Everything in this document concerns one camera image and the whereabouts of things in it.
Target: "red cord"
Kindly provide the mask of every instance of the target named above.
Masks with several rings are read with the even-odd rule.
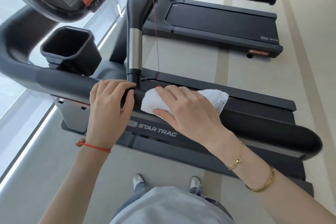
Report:
[[[155,35],[156,35],[156,49],[157,49],[157,67],[160,72],[160,65],[159,65],[159,45],[158,45],[158,33],[156,31],[156,13],[155,13],[155,2],[153,1],[153,9],[154,9],[154,22],[155,22]]]
[[[84,145],[84,146],[91,147],[91,148],[96,149],[96,150],[100,150],[100,151],[104,151],[104,152],[107,152],[107,153],[111,153],[111,149],[104,149],[104,148],[100,148],[100,147],[97,147],[97,146],[93,146],[91,144],[86,144],[83,139],[79,140],[76,145],[77,146]]]

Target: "treadmill belt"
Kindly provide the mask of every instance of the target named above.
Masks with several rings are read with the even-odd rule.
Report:
[[[274,18],[174,3],[166,16],[172,26],[279,44]]]

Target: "hand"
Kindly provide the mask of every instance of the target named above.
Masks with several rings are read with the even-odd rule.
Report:
[[[124,108],[120,109],[125,90],[135,83],[125,80],[100,81],[90,92],[90,118],[86,143],[111,149],[124,132],[134,107],[134,90],[127,93]]]
[[[173,115],[167,111],[154,110],[176,131],[194,140],[209,151],[218,145],[218,138],[225,138],[233,133],[226,129],[215,107],[206,97],[187,87],[169,85],[156,88],[162,100],[168,105]]]

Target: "foot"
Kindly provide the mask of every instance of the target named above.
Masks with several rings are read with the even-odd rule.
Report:
[[[193,176],[190,181],[190,190],[192,188],[198,188],[201,185],[201,180],[197,176]]]
[[[144,182],[144,179],[142,178],[142,176],[140,174],[135,174],[133,175],[133,178],[132,178],[132,184],[133,184],[133,190],[135,191],[135,188],[136,186],[139,184],[139,183],[145,183]]]

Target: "gold chain bracelet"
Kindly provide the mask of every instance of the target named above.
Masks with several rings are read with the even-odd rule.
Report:
[[[240,151],[240,153],[239,153],[239,156],[238,156],[238,158],[236,158],[236,161],[234,162],[234,164],[231,166],[231,167],[228,167],[227,165],[226,165],[226,167],[229,169],[229,170],[233,170],[233,169],[235,169],[237,166],[238,166],[238,164],[240,163],[240,155],[242,154],[242,151],[243,151],[243,147],[244,147],[244,144],[240,141],[240,143],[242,144],[242,146],[241,146],[241,151]]]
[[[252,192],[262,192],[265,189],[267,189],[273,183],[273,180],[274,180],[274,167],[270,165],[270,168],[271,168],[271,176],[269,177],[268,181],[264,185],[256,189],[251,189],[247,185],[245,186]]]

